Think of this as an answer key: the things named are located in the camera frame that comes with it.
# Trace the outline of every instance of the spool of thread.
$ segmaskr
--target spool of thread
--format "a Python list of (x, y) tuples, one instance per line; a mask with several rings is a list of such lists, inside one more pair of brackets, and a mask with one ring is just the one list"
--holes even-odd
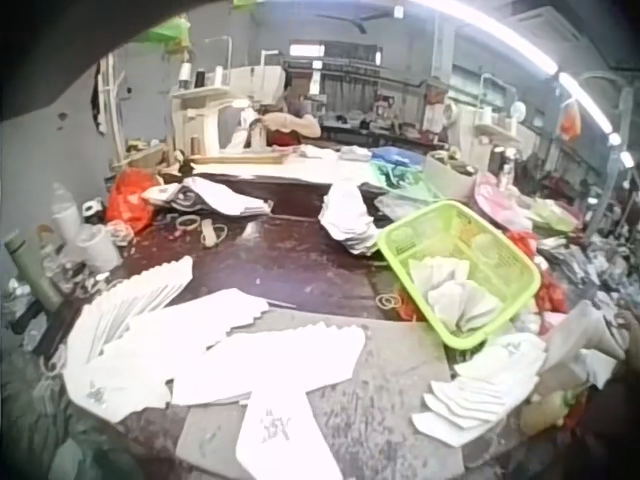
[(66, 243), (73, 243), (82, 226), (82, 218), (80, 217), (78, 207), (75, 204), (69, 205), (68, 208), (54, 213), (52, 216), (58, 226), (58, 231), (62, 239)]
[(220, 65), (216, 66), (213, 74), (213, 86), (221, 87), (222, 86), (222, 77), (224, 76), (224, 68)]
[(191, 84), (191, 64), (184, 62), (180, 65), (180, 73), (178, 74), (178, 88), (180, 90), (188, 90)]
[(191, 136), (191, 156), (199, 157), (202, 155), (200, 150), (200, 137), (198, 135)]
[(104, 225), (85, 225), (76, 240), (85, 262), (95, 273), (105, 273), (120, 265), (122, 257)]
[(196, 82), (193, 86), (193, 88), (202, 88), (204, 87), (204, 70), (199, 69), (196, 72)]
[(96, 198), (82, 204), (82, 218), (88, 225), (104, 223), (104, 205), (102, 200)]
[(44, 273), (40, 253), (35, 242), (28, 242), (18, 232), (14, 232), (4, 242), (20, 277), (29, 284), (33, 295), (48, 312), (54, 312), (62, 303), (62, 296), (53, 282)]

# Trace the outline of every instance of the ceiling light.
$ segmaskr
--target ceiling light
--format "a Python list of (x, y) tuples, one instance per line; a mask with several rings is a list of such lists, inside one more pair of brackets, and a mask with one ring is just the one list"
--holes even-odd
[(578, 100), (580, 104), (585, 108), (589, 115), (593, 117), (596, 123), (600, 126), (602, 131), (607, 135), (613, 132), (613, 127), (611, 126), (611, 122), (606, 117), (600, 107), (596, 105), (596, 102), (593, 101), (593, 98), (589, 96), (587, 92), (580, 86), (575, 78), (573, 78), (568, 73), (561, 72), (558, 79), (560, 80), (560, 85), (566, 88), (571, 96)]
[(456, 0), (413, 0), (415, 3), (430, 7), (452, 17), (458, 18), (463, 22), (470, 23), (481, 30), (502, 40), (511, 46), (547, 75), (555, 75), (558, 72), (558, 64), (554, 62), (542, 50), (534, 46), (531, 42), (518, 35), (516, 32), (485, 15), (484, 13), (471, 8)]
[(609, 135), (609, 145), (611, 145), (612, 147), (617, 147), (621, 143), (622, 138), (620, 138), (619, 134), (613, 132), (611, 135)]
[(624, 168), (631, 168), (635, 165), (633, 157), (626, 150), (620, 154), (620, 160), (622, 161)]

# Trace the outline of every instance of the worker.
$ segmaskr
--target worker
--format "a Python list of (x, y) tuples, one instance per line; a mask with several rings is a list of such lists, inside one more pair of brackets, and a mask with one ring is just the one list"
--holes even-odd
[(284, 92), (279, 102), (281, 112), (267, 113), (262, 123), (267, 127), (267, 145), (290, 147), (300, 145), (300, 136), (317, 138), (320, 125), (297, 95), (291, 91), (291, 74), (285, 72)]

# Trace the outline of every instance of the plastic bag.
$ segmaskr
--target plastic bag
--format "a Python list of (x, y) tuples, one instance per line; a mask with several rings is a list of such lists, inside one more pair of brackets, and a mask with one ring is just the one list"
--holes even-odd
[(142, 194), (159, 182), (156, 177), (140, 168), (128, 168), (118, 175), (109, 194), (107, 222), (122, 220), (134, 233), (151, 224), (153, 207), (144, 201)]

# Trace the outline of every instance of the stack of fabric pieces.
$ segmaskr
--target stack of fabric pieces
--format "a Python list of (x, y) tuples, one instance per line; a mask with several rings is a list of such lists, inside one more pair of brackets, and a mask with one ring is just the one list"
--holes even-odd
[(452, 382), (431, 382), (427, 413), (412, 415), (416, 428), (452, 447), (474, 440), (522, 403), (538, 383), (545, 343), (530, 333), (490, 340), (472, 360), (454, 367)]
[(481, 328), (502, 308), (500, 300), (468, 279), (469, 268), (468, 260), (452, 257), (409, 260), (413, 283), (450, 332)]
[(378, 229), (355, 183), (333, 184), (318, 219), (329, 235), (354, 255), (371, 255), (376, 250)]

